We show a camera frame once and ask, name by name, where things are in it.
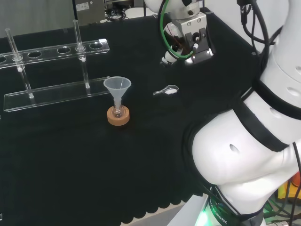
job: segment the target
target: yellow object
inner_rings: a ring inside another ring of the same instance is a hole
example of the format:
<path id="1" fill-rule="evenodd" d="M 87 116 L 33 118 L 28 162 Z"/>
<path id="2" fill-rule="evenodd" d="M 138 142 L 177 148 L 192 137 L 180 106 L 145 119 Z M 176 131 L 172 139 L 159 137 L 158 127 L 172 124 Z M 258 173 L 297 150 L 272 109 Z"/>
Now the yellow object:
<path id="1" fill-rule="evenodd" d="M 285 199 L 285 195 L 286 195 L 286 189 L 287 189 L 287 182 L 285 182 L 283 185 L 281 185 L 278 188 L 278 199 Z M 290 184 L 290 191 L 288 193 L 288 198 L 294 198 L 296 193 L 297 193 L 298 187 L 295 187 L 294 185 L 292 185 L 292 183 Z M 298 195 L 298 199 L 301 200 L 301 192 Z"/>

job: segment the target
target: label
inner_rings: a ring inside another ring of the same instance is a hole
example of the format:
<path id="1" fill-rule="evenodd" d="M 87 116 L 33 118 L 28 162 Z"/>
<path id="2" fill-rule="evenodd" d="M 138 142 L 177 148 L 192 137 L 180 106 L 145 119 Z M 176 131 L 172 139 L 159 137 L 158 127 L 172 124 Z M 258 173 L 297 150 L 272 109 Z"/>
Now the label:
<path id="1" fill-rule="evenodd" d="M 76 11 L 78 11 L 78 12 L 82 11 L 82 10 L 86 10 L 86 9 L 89 9 L 89 3 L 88 2 L 76 5 Z"/>

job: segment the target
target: funnel stem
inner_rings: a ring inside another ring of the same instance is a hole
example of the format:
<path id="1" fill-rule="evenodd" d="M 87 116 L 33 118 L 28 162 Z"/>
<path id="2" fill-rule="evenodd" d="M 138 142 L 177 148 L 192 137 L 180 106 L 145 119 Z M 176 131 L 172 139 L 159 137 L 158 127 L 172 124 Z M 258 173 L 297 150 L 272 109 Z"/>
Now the funnel stem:
<path id="1" fill-rule="evenodd" d="M 121 98 L 114 98 L 114 104 L 115 104 L 116 110 L 120 110 Z"/>

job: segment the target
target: black table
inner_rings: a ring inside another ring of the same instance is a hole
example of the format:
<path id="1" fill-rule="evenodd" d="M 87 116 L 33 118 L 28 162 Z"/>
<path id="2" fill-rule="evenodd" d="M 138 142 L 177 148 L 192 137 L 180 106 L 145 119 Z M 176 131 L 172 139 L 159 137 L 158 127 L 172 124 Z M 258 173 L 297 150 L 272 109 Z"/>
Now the black table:
<path id="1" fill-rule="evenodd" d="M 208 26 L 213 59 L 170 68 L 154 17 L 81 27 L 83 41 L 107 38 L 110 52 L 87 58 L 89 78 L 125 76 L 131 120 L 110 125 L 110 95 L 1 111 L 0 213 L 3 225 L 110 225 L 141 218 L 200 194 L 181 157 L 184 128 L 229 108 L 256 73 L 252 48 L 214 14 Z M 73 29 L 15 37 L 19 50 L 75 42 Z M 0 40 L 0 51 L 9 52 Z M 26 67 L 32 88 L 82 80 L 76 59 Z M 153 97 L 166 85 L 177 94 Z M 0 70 L 3 95 L 24 90 L 15 68 Z"/>

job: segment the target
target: test tube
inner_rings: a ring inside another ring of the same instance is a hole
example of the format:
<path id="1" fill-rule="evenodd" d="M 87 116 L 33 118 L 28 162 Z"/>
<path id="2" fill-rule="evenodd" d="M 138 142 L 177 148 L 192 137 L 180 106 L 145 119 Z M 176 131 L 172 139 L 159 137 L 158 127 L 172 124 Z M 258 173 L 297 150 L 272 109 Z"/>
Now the test tube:
<path id="1" fill-rule="evenodd" d="M 73 23 L 74 23 L 74 31 L 75 31 L 76 42 L 77 42 L 76 50 L 78 52 L 82 52 L 86 48 L 83 46 L 83 43 L 81 41 L 81 36 L 80 36 L 80 32 L 79 32 L 79 22 L 78 22 L 78 20 L 73 20 Z"/>
<path id="2" fill-rule="evenodd" d="M 79 58 L 79 59 L 80 59 L 81 70 L 82 70 L 82 72 L 83 72 L 83 77 L 84 77 L 84 81 L 85 81 L 85 86 L 86 86 L 86 89 L 89 89 L 89 88 L 90 88 L 90 85 L 89 85 L 89 78 L 88 78 L 88 72 L 87 72 L 86 60 L 85 60 L 85 61 L 82 61 L 83 57 L 82 57 L 82 58 Z"/>
<path id="3" fill-rule="evenodd" d="M 76 51 L 83 52 L 86 50 L 86 48 L 83 46 L 83 43 L 81 41 L 81 36 L 80 36 L 80 31 L 79 31 L 79 22 L 78 22 L 78 20 L 73 20 L 73 23 L 74 23 L 76 42 L 77 42 Z M 79 56 L 79 60 L 80 60 L 81 70 L 83 72 L 85 86 L 87 89 L 89 89 L 90 85 L 89 85 L 89 78 L 88 78 L 87 65 L 86 65 L 86 55 L 81 54 Z"/>
<path id="4" fill-rule="evenodd" d="M 34 98 L 34 96 L 33 96 L 32 89 L 30 87 L 30 84 L 29 84 L 29 81 L 28 81 L 28 78 L 27 78 L 27 75 L 26 75 L 26 72 L 25 72 L 25 65 L 22 62 L 22 57 L 20 56 L 20 54 L 18 52 L 17 46 L 15 44 L 13 36 L 11 35 L 10 29 L 9 28 L 5 29 L 5 32 L 6 32 L 6 35 L 8 37 L 8 42 L 9 42 L 10 48 L 11 48 L 13 54 L 14 54 L 13 60 L 17 64 L 18 72 L 20 72 L 22 81 L 23 81 L 24 86 L 25 86 L 25 88 L 28 92 L 29 98 L 32 99 L 32 98 Z"/>

